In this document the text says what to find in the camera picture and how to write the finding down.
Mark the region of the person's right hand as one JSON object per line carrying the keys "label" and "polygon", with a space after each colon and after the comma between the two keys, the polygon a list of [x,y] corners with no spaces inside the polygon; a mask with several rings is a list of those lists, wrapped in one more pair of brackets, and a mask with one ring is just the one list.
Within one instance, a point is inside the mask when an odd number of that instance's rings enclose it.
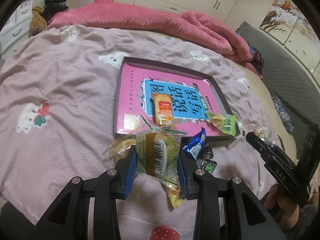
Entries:
{"label": "person's right hand", "polygon": [[299,219],[299,206],[290,198],[287,198],[278,193],[279,185],[274,184],[271,186],[268,196],[264,202],[264,207],[272,209],[276,204],[284,211],[284,214],[279,221],[278,225],[283,230],[293,228]]}

